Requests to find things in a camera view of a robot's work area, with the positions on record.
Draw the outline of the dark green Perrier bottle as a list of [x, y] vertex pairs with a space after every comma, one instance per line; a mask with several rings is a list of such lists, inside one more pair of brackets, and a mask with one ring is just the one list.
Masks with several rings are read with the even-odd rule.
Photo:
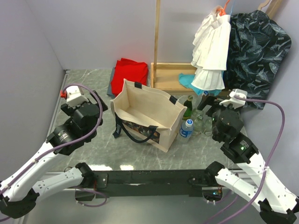
[[183, 115], [183, 120], [187, 120], [191, 118], [192, 115], [192, 110], [193, 110], [193, 106], [192, 106], [192, 100], [193, 100], [193, 96], [189, 95], [187, 97], [187, 100], [184, 102], [184, 106], [187, 108], [184, 115]]

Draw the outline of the blue label Pocari bottle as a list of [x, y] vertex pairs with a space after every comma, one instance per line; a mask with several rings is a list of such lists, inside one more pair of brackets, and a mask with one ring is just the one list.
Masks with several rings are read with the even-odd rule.
[[191, 119], [187, 119], [181, 124], [179, 130], [179, 139], [183, 143], [187, 143], [194, 130], [194, 124]]

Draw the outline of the beige canvas tote bag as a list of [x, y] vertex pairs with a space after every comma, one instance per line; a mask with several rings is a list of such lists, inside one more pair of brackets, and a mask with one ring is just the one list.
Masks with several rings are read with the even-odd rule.
[[168, 152], [186, 106], [162, 90], [125, 79], [122, 91], [111, 101], [111, 111], [115, 138], [124, 132], [135, 143], [149, 143]]

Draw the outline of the clear Pocari Sweat bottle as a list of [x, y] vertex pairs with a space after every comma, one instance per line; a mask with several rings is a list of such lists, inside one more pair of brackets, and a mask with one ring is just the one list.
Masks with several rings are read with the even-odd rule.
[[206, 98], [208, 97], [209, 92], [208, 91], [203, 91], [200, 95], [199, 95], [199, 102], [201, 103], [202, 101], [205, 101]]

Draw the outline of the clear glass bottle green cap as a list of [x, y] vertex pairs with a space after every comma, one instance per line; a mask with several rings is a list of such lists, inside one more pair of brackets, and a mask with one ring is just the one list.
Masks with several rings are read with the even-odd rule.
[[205, 124], [204, 124], [204, 118], [202, 115], [198, 115], [195, 119], [194, 119], [194, 129], [192, 132], [193, 136], [199, 135], [204, 131], [205, 128]]

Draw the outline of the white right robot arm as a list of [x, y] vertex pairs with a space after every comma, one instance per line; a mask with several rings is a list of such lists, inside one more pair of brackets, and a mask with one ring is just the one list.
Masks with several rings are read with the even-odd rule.
[[267, 224], [295, 223], [295, 214], [299, 211], [299, 198], [269, 167], [285, 125], [284, 110], [280, 105], [276, 105], [282, 115], [281, 128], [267, 160], [264, 160], [254, 143], [241, 133], [243, 122], [237, 109], [250, 102], [250, 99], [240, 90], [232, 91], [229, 96], [229, 99], [219, 103], [220, 108], [212, 108], [212, 137], [223, 144], [221, 151], [250, 177], [253, 184], [238, 177], [219, 162], [214, 161], [206, 168], [205, 181], [208, 185], [224, 186], [248, 202], [221, 223], [230, 221], [249, 206], [253, 206]]

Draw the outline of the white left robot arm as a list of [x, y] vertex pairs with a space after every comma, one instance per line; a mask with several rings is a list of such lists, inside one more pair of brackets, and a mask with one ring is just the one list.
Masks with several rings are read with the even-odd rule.
[[108, 109], [96, 91], [92, 103], [77, 86], [61, 92], [67, 102], [61, 110], [68, 119], [46, 138], [36, 154], [19, 170], [0, 183], [0, 211], [8, 218], [18, 219], [33, 210], [38, 202], [71, 187], [94, 186], [95, 175], [90, 167], [78, 163], [69, 171], [42, 180], [41, 177], [56, 163], [90, 142], [102, 125], [102, 114]]

